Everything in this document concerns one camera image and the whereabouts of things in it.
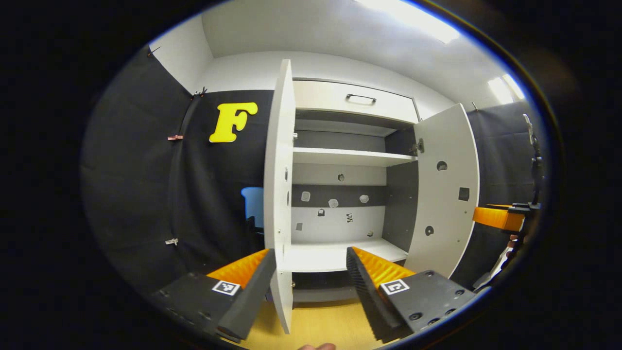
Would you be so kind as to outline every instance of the drawer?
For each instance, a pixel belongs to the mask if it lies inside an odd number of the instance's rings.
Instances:
[[[411,98],[344,83],[294,81],[296,108],[377,116],[416,124]]]

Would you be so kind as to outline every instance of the open cabinet door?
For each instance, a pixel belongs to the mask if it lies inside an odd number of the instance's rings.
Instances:
[[[462,104],[414,125],[419,199],[411,248],[404,267],[434,270],[449,278],[473,232],[480,198],[480,165],[473,130]]]
[[[266,248],[276,253],[276,272],[270,291],[281,325],[289,334],[292,324],[292,273],[284,266],[285,251],[292,243],[292,158],[294,156],[294,123],[296,102],[290,60],[283,60],[276,81],[264,170],[264,240]]]

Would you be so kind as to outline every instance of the cabinet shelf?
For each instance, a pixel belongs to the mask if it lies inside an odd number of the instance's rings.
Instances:
[[[384,239],[294,244],[284,255],[284,270],[290,272],[332,272],[346,270],[346,250],[357,247],[391,262],[406,259],[408,253]]]
[[[388,167],[416,160],[415,156],[403,154],[294,147],[294,163]]]

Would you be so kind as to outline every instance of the cabinet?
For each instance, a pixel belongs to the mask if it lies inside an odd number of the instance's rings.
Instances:
[[[290,65],[283,60],[275,86],[264,171],[265,242],[277,256],[271,293],[287,334],[294,277],[306,286],[300,300],[353,295],[347,283],[330,285],[345,276],[349,246],[449,277],[479,196],[462,105],[419,122],[410,98],[294,81]]]

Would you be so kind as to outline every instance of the ceiling light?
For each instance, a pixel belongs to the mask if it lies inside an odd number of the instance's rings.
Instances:
[[[503,80],[501,80],[501,78],[494,78],[490,80],[488,82],[488,85],[490,86],[490,90],[493,91],[497,100],[499,100],[500,104],[505,105],[507,103],[514,102],[508,86],[503,83]]]
[[[502,78],[508,83],[509,87],[512,88],[519,100],[525,98],[525,94],[522,93],[521,88],[518,87],[518,84],[512,79],[510,74],[503,75]]]
[[[413,4],[400,0],[356,0],[371,9],[391,14],[401,22],[414,26],[444,44],[460,36],[457,30]]]

